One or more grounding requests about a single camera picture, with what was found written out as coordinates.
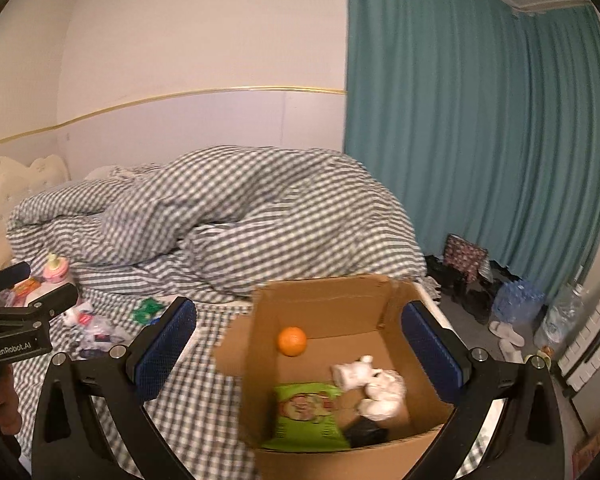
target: plastic bag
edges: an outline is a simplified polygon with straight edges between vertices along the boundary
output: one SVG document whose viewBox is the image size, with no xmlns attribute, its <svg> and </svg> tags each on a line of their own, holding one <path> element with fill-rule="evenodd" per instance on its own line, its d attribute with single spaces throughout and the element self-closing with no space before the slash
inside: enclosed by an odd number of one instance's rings
<svg viewBox="0 0 600 480">
<path fill-rule="evenodd" d="M 491 309 L 505 323 L 528 323 L 538 315 L 543 303 L 544 292 L 525 280 L 518 280 L 500 287 Z"/>
<path fill-rule="evenodd" d="M 82 339 L 78 356 L 83 359 L 104 355 L 115 345 L 131 343 L 131 336 L 126 330 L 115 326 L 107 317 L 83 313 L 80 314 L 79 325 Z"/>
</svg>

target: tiled floor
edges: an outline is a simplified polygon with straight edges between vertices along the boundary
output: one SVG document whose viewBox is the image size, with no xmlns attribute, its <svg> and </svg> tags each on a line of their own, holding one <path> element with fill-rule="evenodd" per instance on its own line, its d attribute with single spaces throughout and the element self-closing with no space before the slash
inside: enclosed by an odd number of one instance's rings
<svg viewBox="0 0 600 480">
<path fill-rule="evenodd" d="M 504 360 L 498 346 L 499 339 L 494 336 L 486 326 L 479 324 L 473 316 L 468 314 L 460 305 L 451 301 L 448 296 L 443 296 L 440 301 L 440 309 L 447 316 L 451 325 L 454 327 L 458 336 L 467 348 L 481 347 L 498 360 Z M 517 326 L 516 331 L 525 338 L 525 346 L 521 349 L 523 357 L 536 352 L 533 345 L 532 325 Z M 562 439 L 564 441 L 564 470 L 565 479 L 572 480 L 571 473 L 571 455 L 575 447 L 584 439 L 584 432 L 576 417 L 574 409 L 569 401 L 562 395 L 560 386 L 554 379 L 554 389 L 560 409 L 560 419 L 562 421 Z"/>
</svg>

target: white slipper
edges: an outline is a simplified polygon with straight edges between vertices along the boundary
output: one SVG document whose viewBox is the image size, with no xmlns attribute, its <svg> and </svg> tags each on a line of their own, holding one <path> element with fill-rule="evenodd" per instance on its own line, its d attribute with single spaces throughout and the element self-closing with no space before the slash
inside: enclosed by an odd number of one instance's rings
<svg viewBox="0 0 600 480">
<path fill-rule="evenodd" d="M 519 364 L 524 362 L 522 359 L 522 352 L 516 350 L 515 346 L 513 346 L 508 339 L 501 339 L 498 345 L 500 346 L 500 351 L 502 352 L 505 361 Z"/>
<path fill-rule="evenodd" d="M 500 339 L 511 341 L 515 346 L 522 347 L 525 345 L 525 338 L 513 330 L 511 323 L 491 321 L 489 323 L 489 330 L 492 334 L 498 336 Z"/>
</svg>

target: patterned bag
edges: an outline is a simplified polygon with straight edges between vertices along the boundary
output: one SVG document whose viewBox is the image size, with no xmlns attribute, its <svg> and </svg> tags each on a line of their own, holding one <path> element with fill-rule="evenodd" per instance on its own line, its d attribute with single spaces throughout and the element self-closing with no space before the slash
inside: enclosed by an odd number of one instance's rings
<svg viewBox="0 0 600 480">
<path fill-rule="evenodd" d="M 466 282 L 477 279 L 478 268 L 487 257 L 487 251 L 458 235 L 449 234 L 445 244 L 445 265 L 466 274 Z"/>
</svg>

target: tufted headboard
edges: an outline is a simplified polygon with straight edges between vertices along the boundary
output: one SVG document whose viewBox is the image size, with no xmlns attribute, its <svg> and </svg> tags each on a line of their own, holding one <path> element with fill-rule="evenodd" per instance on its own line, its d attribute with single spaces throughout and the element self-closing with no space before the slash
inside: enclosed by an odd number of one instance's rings
<svg viewBox="0 0 600 480">
<path fill-rule="evenodd" d="M 6 156 L 0 156 L 0 268 L 11 259 L 6 239 L 6 223 L 18 202 L 66 182 L 67 168 L 57 155 L 37 158 L 29 167 Z"/>
</svg>

